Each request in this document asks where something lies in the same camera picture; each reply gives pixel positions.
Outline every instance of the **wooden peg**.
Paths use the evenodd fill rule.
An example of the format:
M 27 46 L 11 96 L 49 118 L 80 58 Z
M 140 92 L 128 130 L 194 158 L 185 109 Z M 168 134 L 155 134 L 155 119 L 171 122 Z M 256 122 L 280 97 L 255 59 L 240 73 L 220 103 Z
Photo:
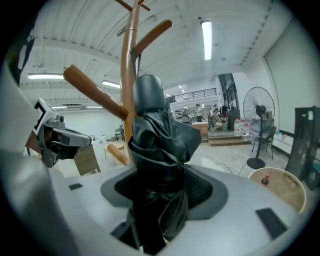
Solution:
M 128 164 L 129 160 L 115 145 L 109 144 L 107 150 L 124 166 Z
M 97 86 L 89 77 L 81 72 L 75 65 L 71 65 L 63 72 L 64 79 L 80 92 L 104 107 L 116 117 L 126 120 L 129 111 L 118 102 L 114 101 L 109 94 Z
M 135 56 L 139 56 L 163 32 L 172 27 L 172 21 L 166 19 L 147 33 L 133 48 Z
M 133 8 L 127 4 L 125 1 L 122 0 L 115 0 L 116 2 L 118 2 L 120 5 L 122 5 L 124 8 L 126 8 L 129 12 L 131 12 L 133 10 Z

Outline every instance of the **ceiling light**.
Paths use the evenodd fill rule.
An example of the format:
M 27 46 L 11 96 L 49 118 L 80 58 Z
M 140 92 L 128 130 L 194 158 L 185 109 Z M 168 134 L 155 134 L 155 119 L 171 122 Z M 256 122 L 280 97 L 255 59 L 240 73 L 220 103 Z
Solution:
M 102 109 L 102 106 L 86 106 L 87 109 Z
M 64 79 L 62 74 L 49 74 L 49 73 L 39 73 L 39 74 L 28 74 L 29 79 Z
M 112 87 L 116 87 L 116 88 L 120 88 L 120 85 L 115 83 L 115 82 L 109 82 L 109 81 L 102 81 L 102 84 L 105 86 L 112 86 Z
M 203 42 L 204 42 L 204 60 L 211 60 L 212 51 L 212 24 L 210 21 L 204 21 L 201 23 Z
M 54 110 L 62 110 L 62 109 L 66 109 L 67 106 L 53 106 L 52 107 Z

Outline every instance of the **wooden board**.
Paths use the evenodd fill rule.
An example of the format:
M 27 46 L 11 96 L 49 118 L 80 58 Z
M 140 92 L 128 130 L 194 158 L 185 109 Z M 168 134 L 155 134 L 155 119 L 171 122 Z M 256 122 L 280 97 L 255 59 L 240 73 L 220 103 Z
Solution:
M 80 175 L 90 173 L 95 169 L 97 169 L 99 173 L 101 172 L 92 144 L 89 146 L 80 148 L 80 152 L 74 158 L 74 162 Z
M 208 135 L 208 124 L 207 123 L 193 124 L 192 127 L 198 129 L 200 131 L 201 135 Z
M 221 140 L 240 140 L 241 136 L 214 136 L 209 137 L 210 141 L 221 141 Z
M 211 147 L 236 146 L 236 145 L 246 145 L 246 144 L 250 144 L 250 141 L 245 141 L 242 138 L 240 138 L 240 139 L 209 140 L 209 145 Z
M 269 175 L 268 185 L 261 184 L 263 178 Z M 250 180 L 261 184 L 282 200 L 301 213 L 305 207 L 306 192 L 301 182 L 290 172 L 278 168 L 261 168 L 255 170 L 249 177 Z

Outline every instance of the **black fan stand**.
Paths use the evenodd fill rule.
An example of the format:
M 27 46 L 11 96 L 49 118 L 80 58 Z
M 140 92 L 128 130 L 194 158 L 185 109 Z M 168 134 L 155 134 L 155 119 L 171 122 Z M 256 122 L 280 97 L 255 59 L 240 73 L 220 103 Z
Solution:
M 263 132 L 263 120 L 262 120 L 261 114 L 259 114 L 258 116 L 260 117 L 260 132 L 259 132 L 260 139 L 259 139 L 258 149 L 256 151 L 255 157 L 249 158 L 246 161 L 246 164 L 253 169 L 260 169 L 260 168 L 263 168 L 266 166 L 266 163 L 259 158 L 259 153 L 260 153 L 260 148 L 261 148 L 261 140 L 262 140 L 262 132 Z

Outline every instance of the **railing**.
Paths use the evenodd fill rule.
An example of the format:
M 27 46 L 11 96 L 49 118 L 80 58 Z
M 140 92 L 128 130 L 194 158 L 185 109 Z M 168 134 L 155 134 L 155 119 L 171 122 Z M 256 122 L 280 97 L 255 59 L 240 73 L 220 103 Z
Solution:
M 206 89 L 206 90 L 196 90 L 193 92 L 187 92 L 180 95 L 175 95 L 175 101 L 187 101 L 191 99 L 201 98 L 201 97 L 209 97 L 209 96 L 216 96 L 217 90 L 216 88 Z

